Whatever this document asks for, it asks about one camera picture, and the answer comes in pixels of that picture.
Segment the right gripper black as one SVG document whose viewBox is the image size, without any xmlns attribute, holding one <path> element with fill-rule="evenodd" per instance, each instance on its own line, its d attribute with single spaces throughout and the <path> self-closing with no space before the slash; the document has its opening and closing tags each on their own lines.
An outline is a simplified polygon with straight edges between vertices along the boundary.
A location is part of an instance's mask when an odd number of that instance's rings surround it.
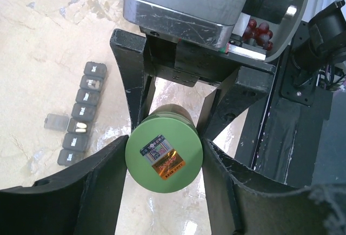
<svg viewBox="0 0 346 235">
<path fill-rule="evenodd" d="M 121 74 L 132 130 L 149 115 L 155 76 L 189 87 L 198 81 L 213 86 L 221 83 L 206 96 L 201 109 L 201 137 L 213 140 L 269 94 L 276 71 L 274 65 L 232 52 L 151 35 L 145 38 L 122 29 L 113 31 L 110 47 Z"/>
</svg>

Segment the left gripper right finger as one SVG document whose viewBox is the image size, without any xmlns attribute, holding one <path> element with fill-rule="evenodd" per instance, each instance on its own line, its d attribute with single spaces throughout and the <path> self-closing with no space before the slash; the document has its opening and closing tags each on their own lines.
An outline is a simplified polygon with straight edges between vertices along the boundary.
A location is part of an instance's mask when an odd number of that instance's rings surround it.
<svg viewBox="0 0 346 235">
<path fill-rule="evenodd" d="M 294 188 L 202 140 L 212 234 L 345 234 L 345 184 Z"/>
</svg>

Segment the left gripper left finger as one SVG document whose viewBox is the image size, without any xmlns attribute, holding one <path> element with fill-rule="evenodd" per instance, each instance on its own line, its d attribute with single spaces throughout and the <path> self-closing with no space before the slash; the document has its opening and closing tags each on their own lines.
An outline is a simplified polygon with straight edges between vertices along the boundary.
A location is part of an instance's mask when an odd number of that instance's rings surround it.
<svg viewBox="0 0 346 235">
<path fill-rule="evenodd" d="M 128 138 L 31 187 L 1 190 L 1 234 L 114 234 Z"/>
</svg>

